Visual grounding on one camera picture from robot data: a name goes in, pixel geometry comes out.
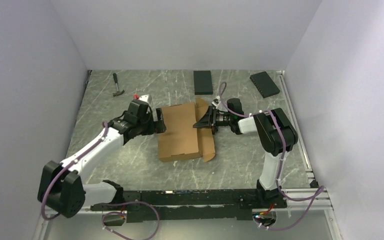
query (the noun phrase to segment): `table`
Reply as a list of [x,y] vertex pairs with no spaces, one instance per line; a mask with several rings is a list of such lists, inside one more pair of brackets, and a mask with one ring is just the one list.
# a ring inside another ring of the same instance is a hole
[[[262,70],[212,70],[213,95],[194,95],[193,70],[94,70],[68,148],[71,156],[89,143],[102,130],[101,122],[109,121],[127,109],[134,94],[151,94],[152,109],[193,102],[195,97],[210,103],[218,93],[220,82],[226,81],[225,99],[239,98],[245,114],[258,110],[282,108],[288,101],[276,71],[267,71],[281,93],[263,98],[250,80]],[[113,73],[117,73],[120,89],[116,91]],[[197,190],[255,188],[260,177],[265,151],[257,133],[235,135],[221,127],[214,136],[216,156],[209,162],[192,159],[161,162],[158,159],[158,136],[138,136],[101,162],[86,180],[89,184],[111,180],[125,190]],[[281,176],[284,188],[309,188],[301,142],[289,154]]]

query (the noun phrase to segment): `gray wall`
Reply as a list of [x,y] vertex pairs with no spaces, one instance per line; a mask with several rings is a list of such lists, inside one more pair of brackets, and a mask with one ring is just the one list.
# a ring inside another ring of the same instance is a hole
[[344,239],[384,239],[384,1],[323,1],[285,79]]
[[52,0],[86,66],[285,69],[321,0]]
[[86,67],[47,0],[0,0],[0,240],[27,240],[42,168],[66,153]]

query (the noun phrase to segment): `brown cardboard box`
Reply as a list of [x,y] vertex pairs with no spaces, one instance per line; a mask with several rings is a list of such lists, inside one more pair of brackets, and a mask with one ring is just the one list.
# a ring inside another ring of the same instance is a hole
[[214,138],[209,128],[193,128],[208,109],[208,103],[197,98],[196,103],[162,107],[167,130],[158,135],[158,158],[162,162],[202,157],[208,162],[216,155]]

